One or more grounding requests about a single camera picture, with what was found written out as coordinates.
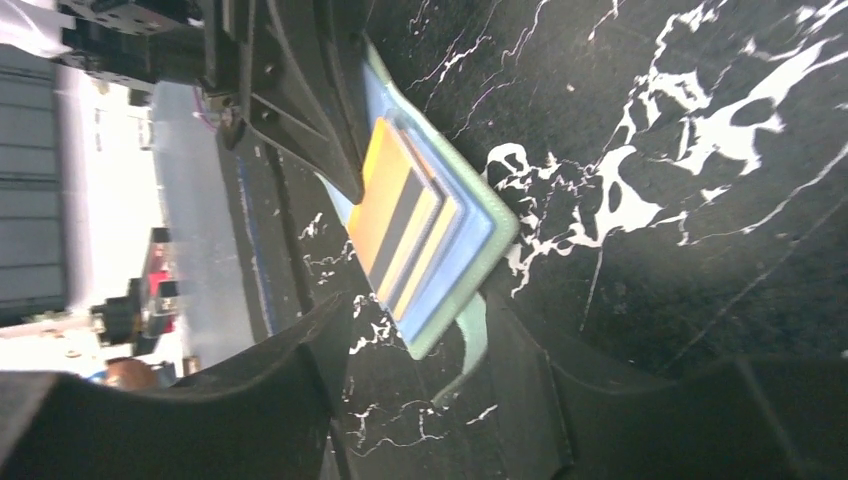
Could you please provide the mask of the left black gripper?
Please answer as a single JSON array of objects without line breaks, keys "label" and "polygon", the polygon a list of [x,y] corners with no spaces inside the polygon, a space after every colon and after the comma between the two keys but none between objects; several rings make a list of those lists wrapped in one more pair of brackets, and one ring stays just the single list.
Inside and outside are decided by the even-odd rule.
[{"label": "left black gripper", "polygon": [[[167,81],[239,90],[244,1],[60,1],[74,20],[56,62],[151,91]],[[370,138],[362,73],[362,1],[252,1],[241,54],[243,117],[256,136],[323,176],[350,202],[364,195]]]}]

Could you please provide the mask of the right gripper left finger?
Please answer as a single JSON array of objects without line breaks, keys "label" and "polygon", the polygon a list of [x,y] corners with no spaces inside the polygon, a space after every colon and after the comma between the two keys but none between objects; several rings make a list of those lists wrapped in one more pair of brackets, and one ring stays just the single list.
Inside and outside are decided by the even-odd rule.
[{"label": "right gripper left finger", "polygon": [[5,479],[316,479],[341,407],[352,301],[168,388],[64,372],[1,376]]}]

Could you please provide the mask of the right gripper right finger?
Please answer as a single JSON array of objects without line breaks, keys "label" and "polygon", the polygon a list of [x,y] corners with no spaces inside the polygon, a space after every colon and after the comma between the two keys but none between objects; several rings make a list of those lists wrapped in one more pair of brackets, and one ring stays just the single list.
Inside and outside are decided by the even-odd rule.
[{"label": "right gripper right finger", "polygon": [[843,479],[847,363],[738,357],[661,380],[566,338],[545,352],[500,295],[486,322],[513,479]]}]

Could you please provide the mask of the brown credit card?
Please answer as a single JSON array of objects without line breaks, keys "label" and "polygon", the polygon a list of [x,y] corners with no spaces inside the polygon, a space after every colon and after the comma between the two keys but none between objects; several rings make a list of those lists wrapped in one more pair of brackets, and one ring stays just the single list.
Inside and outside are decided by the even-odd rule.
[{"label": "brown credit card", "polygon": [[347,230],[370,285],[386,302],[440,199],[418,155],[385,117],[374,125],[363,180],[364,196]]}]

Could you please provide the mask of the green card holder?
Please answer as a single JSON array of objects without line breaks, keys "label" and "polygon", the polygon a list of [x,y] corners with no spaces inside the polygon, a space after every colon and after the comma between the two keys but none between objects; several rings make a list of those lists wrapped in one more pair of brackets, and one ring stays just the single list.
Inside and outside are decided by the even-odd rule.
[{"label": "green card holder", "polygon": [[433,398],[450,403],[488,348],[478,290],[518,232],[516,215],[396,86],[376,47],[363,62],[370,143],[355,205],[324,184],[375,300],[421,360],[452,324],[460,374]]}]

